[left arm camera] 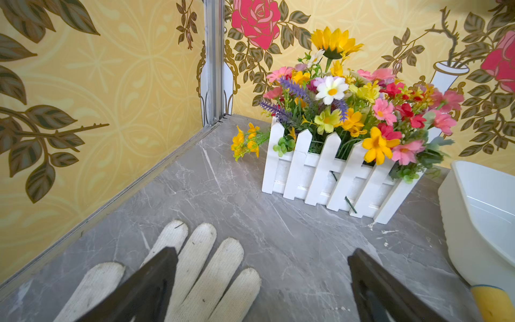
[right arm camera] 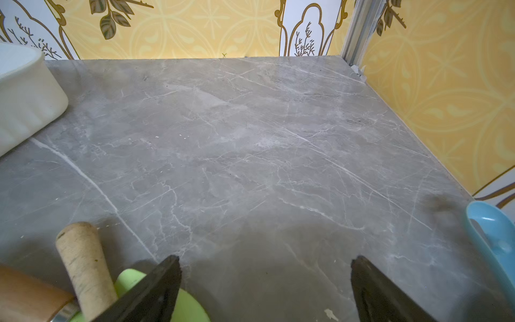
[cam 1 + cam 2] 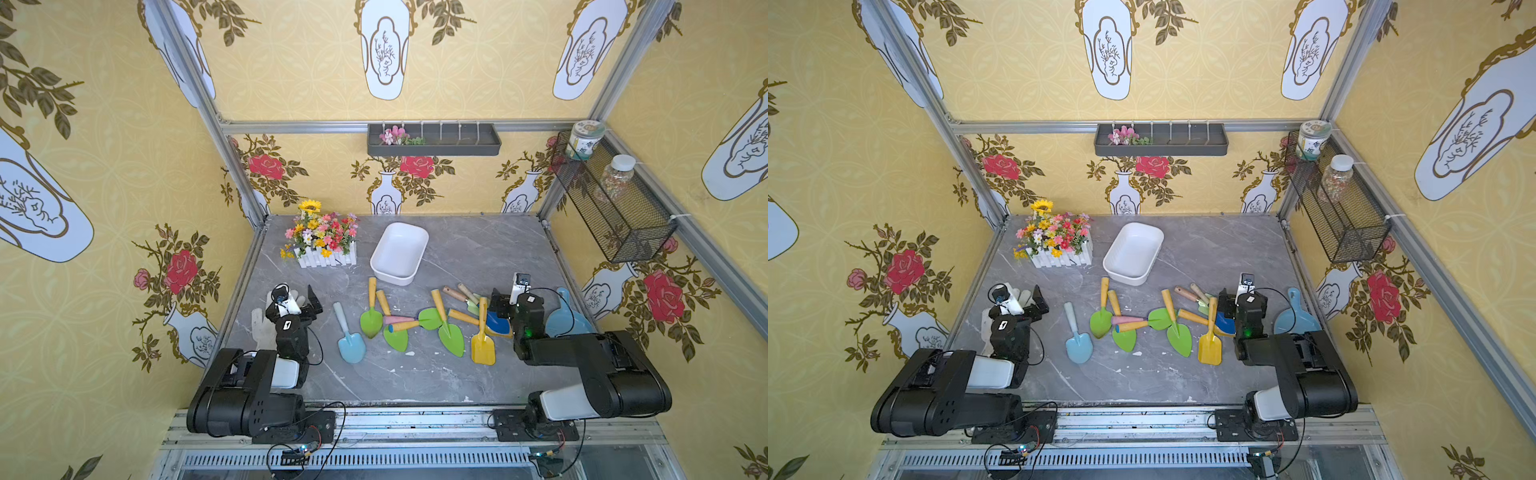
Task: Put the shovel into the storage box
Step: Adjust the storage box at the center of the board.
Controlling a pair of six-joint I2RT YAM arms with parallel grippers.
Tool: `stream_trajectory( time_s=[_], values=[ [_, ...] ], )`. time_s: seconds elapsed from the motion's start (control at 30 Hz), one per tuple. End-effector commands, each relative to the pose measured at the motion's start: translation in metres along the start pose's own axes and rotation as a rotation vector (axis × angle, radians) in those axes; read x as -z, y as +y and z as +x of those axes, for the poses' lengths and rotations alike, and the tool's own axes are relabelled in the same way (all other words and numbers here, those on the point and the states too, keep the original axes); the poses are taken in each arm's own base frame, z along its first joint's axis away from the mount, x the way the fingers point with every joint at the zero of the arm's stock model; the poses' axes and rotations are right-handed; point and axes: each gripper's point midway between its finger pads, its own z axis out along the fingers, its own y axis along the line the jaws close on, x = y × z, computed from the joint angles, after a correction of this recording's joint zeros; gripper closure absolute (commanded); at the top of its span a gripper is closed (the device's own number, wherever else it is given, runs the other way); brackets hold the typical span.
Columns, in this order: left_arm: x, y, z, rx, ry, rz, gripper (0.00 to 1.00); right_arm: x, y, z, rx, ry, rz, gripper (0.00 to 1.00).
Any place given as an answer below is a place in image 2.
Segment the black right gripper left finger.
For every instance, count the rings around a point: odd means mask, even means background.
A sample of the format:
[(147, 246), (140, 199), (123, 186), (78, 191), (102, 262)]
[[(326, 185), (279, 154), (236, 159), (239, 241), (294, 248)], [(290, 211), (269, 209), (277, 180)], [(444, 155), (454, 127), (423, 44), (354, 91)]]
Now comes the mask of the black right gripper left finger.
[(170, 255), (95, 321), (170, 321), (181, 280), (179, 257)]

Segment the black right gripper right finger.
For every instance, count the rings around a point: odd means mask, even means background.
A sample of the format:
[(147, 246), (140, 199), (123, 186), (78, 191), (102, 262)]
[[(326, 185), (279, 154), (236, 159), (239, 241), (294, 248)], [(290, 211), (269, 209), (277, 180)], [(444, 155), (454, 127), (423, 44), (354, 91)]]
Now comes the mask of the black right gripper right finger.
[(351, 262), (351, 285), (360, 321), (436, 322), (364, 256)]

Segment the blue trowel pale wooden handle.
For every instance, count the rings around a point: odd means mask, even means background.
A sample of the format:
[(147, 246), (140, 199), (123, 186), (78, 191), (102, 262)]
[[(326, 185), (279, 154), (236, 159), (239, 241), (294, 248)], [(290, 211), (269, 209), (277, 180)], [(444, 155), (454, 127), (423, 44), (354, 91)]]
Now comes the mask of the blue trowel pale wooden handle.
[(88, 222), (66, 226), (56, 248), (71, 279), (86, 321), (93, 321), (117, 301), (98, 229)]

